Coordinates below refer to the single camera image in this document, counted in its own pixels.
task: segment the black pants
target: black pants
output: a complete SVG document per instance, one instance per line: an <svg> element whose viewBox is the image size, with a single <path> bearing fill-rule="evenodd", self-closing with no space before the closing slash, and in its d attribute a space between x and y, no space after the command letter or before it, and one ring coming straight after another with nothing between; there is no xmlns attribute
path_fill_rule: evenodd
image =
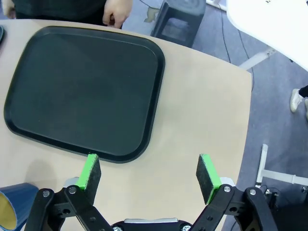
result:
<svg viewBox="0 0 308 231"><path fill-rule="evenodd" d="M88 17L78 19L78 20L69 20L65 18L59 17L50 17L50 16L30 16L23 13L16 12L17 19L43 19L43 20L58 20L58 21L73 21L77 23L89 23L94 25L105 26L103 24L103 14L104 14L104 7L100 8L98 11L94 12L93 14L89 15Z"/></svg>
<svg viewBox="0 0 308 231"><path fill-rule="evenodd" d="M300 94L301 96L303 96L304 98L305 97L308 97L308 85L301 88L299 91L298 91L298 94Z"/></svg>

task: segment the beige tabletop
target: beige tabletop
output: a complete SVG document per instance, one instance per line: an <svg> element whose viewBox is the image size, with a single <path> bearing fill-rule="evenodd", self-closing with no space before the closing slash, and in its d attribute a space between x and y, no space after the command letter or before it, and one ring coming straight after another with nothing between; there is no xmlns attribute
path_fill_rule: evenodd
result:
<svg viewBox="0 0 308 231"><path fill-rule="evenodd" d="M174 43L113 28L41 20L0 20L0 25L6 30L0 45L2 115L19 57L45 26L136 35L154 41L164 52L166 68L148 148L130 163L100 162L102 178L94 205L110 224L126 218L173 217L193 223L205 206L195 176L200 153L211 155L220 176L237 181L249 118L248 72ZM86 160L14 135L3 118L0 147L0 187L31 182L58 191L66 179L81 173ZM68 218L63 230L83 229L77 219Z"/></svg>

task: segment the blue cup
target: blue cup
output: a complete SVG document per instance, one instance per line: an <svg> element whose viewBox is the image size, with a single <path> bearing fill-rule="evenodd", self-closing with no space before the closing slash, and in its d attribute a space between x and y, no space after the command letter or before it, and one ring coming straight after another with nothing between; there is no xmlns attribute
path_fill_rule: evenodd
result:
<svg viewBox="0 0 308 231"><path fill-rule="evenodd" d="M0 228L19 231L26 223L38 188L29 183L0 188Z"/></svg>

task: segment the green tape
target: green tape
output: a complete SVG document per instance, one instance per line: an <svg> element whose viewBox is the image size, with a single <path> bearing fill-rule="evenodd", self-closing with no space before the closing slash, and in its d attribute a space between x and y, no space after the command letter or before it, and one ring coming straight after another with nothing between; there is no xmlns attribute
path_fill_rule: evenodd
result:
<svg viewBox="0 0 308 231"><path fill-rule="evenodd" d="M209 175L211 182L213 184L213 189L212 189L210 196L209 196L209 199L206 203L206 204L209 204L211 202L211 200L213 199L215 192L221 186L221 180L220 180L218 173L216 172L216 169L214 167L214 164L213 164L210 156L207 155L207 154L201 154L201 158L202 158L202 160L205 164L206 170L207 170L208 175Z"/></svg>
<svg viewBox="0 0 308 231"><path fill-rule="evenodd" d="M81 175L76 183L76 185L81 189L81 190L85 190L87 188L88 182L89 182L89 178L90 178L90 174L93 170L94 164L98 159L98 155L97 154L89 154L88 158L86 160L86 163L82 169Z"/></svg>

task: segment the human hand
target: human hand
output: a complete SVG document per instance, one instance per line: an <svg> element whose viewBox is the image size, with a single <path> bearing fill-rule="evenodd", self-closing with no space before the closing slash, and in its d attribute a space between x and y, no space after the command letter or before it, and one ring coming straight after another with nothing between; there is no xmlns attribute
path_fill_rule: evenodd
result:
<svg viewBox="0 0 308 231"><path fill-rule="evenodd" d="M114 20L114 27L121 28L130 14L132 5L133 0L107 0L103 15L103 23L112 26L111 21Z"/></svg>
<svg viewBox="0 0 308 231"><path fill-rule="evenodd" d="M15 13L15 5L12 0L2 0L2 10L3 14L10 19L14 19L16 17Z"/></svg>

